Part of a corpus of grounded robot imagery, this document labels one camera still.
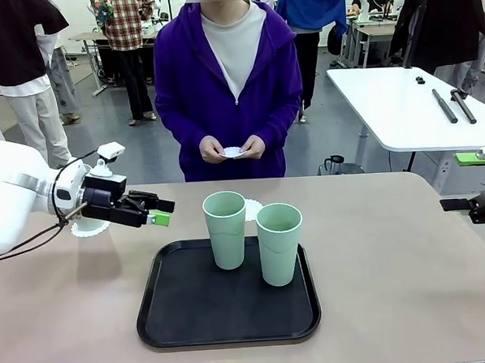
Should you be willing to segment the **person's left hand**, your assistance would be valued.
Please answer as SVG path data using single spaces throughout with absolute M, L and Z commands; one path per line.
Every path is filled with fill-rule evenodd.
M 265 148 L 264 140 L 259 136 L 252 135 L 240 148 L 241 158 L 258 160 L 264 154 Z

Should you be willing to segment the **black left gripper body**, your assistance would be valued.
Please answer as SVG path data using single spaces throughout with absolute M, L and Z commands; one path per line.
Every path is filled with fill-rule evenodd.
M 146 225 L 149 211 L 143 203 L 124 194 L 126 181 L 125 175 L 85 176 L 81 200 L 86 206 L 81 215 L 135 228 Z

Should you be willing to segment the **person's right hand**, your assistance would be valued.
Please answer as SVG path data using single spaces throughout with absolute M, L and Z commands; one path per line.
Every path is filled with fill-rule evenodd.
M 210 164 L 217 164 L 227 160 L 223 147 L 213 136 L 204 136 L 199 144 L 199 152 L 202 159 Z

